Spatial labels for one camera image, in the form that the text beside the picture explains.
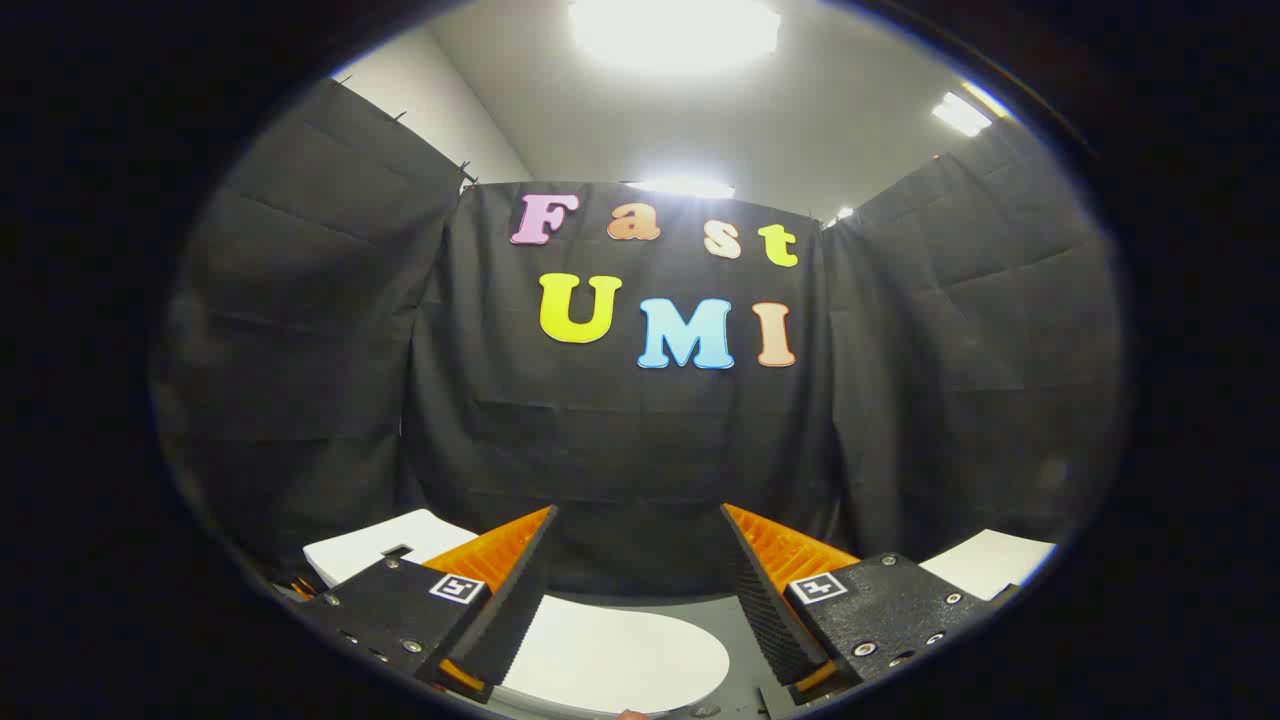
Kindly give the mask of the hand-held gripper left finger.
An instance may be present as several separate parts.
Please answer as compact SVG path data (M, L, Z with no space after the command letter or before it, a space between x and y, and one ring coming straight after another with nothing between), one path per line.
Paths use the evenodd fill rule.
M421 562L378 560L294 612L393 673L484 705L545 594L558 519L549 505Z

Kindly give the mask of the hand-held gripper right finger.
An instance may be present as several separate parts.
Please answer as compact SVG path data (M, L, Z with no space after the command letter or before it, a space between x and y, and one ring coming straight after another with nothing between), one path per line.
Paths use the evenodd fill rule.
M993 603L900 553L858 559L722 503L733 592L796 705L900 674L977 629Z

